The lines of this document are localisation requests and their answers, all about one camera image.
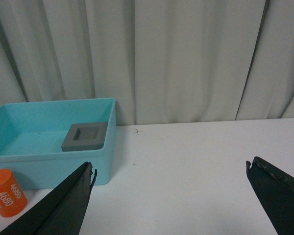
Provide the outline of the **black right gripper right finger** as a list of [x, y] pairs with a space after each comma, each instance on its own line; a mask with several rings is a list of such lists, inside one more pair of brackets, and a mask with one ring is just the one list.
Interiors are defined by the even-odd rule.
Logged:
[[247, 178], [279, 235], [294, 235], [294, 177], [260, 157], [246, 161]]

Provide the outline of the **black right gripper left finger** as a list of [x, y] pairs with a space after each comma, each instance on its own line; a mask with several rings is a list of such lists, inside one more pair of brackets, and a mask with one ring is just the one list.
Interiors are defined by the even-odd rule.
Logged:
[[83, 163], [0, 235], [79, 234], [97, 173]]

